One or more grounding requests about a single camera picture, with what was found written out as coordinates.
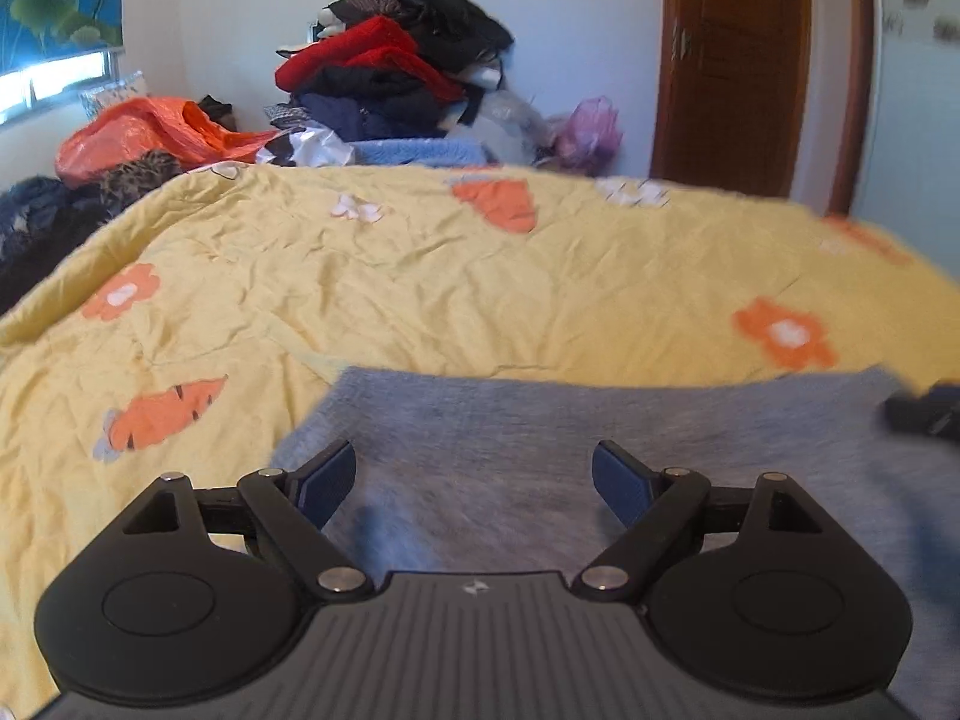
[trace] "gray fabric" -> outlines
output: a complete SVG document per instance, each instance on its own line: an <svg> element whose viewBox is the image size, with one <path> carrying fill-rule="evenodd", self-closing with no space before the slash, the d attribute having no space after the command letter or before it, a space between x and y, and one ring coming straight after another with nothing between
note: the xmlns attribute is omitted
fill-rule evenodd
<svg viewBox="0 0 960 720"><path fill-rule="evenodd" d="M622 533L590 483L601 439L717 485L788 472L910 599L895 695L924 719L956 720L960 453L884 432L877 405L897 388L878 370L589 389L354 368L277 447L275 464L294 469L338 437L353 442L357 485L325 533L378 580L388 569L569 576Z"/></svg>

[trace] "leopard print fabric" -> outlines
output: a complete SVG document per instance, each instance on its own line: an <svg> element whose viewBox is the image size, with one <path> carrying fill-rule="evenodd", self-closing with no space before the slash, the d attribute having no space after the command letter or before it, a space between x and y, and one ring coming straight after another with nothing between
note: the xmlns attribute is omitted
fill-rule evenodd
<svg viewBox="0 0 960 720"><path fill-rule="evenodd" d="M108 170L100 179L104 207L112 217L184 172L176 157L155 148L133 162Z"/></svg>

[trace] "orange plastic bag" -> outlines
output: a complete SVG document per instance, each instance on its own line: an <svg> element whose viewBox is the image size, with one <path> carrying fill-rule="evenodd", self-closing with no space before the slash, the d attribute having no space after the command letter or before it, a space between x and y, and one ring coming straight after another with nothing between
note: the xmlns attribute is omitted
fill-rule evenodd
<svg viewBox="0 0 960 720"><path fill-rule="evenodd" d="M56 155L56 174L75 188L154 148L169 151L184 170L226 159L253 162L276 136L276 130L230 132L211 122L190 100L135 98L107 108L71 135Z"/></svg>

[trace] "yellow bedsheet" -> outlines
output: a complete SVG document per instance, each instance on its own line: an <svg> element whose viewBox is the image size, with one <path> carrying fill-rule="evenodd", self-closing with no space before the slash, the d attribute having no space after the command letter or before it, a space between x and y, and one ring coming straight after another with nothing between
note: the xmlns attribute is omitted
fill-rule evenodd
<svg viewBox="0 0 960 720"><path fill-rule="evenodd" d="M453 196L462 172L222 167L101 230L0 322L0 704L53 694L41 591L160 472L231 485L347 365L698 386L884 365L960 379L960 292L877 231L799 206L503 170L530 234ZM341 193L377 223L331 218Z"/></svg>

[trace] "ribbed gray panel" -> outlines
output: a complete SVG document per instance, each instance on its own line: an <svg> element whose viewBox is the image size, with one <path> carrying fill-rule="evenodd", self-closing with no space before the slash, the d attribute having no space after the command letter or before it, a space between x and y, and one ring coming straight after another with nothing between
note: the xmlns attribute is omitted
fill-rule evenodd
<svg viewBox="0 0 960 720"><path fill-rule="evenodd" d="M398 574L328 607L271 674L181 709L62 697L42 720L908 720L880 695L838 707L750 704L666 661L635 613L569 594L556 574Z"/></svg>

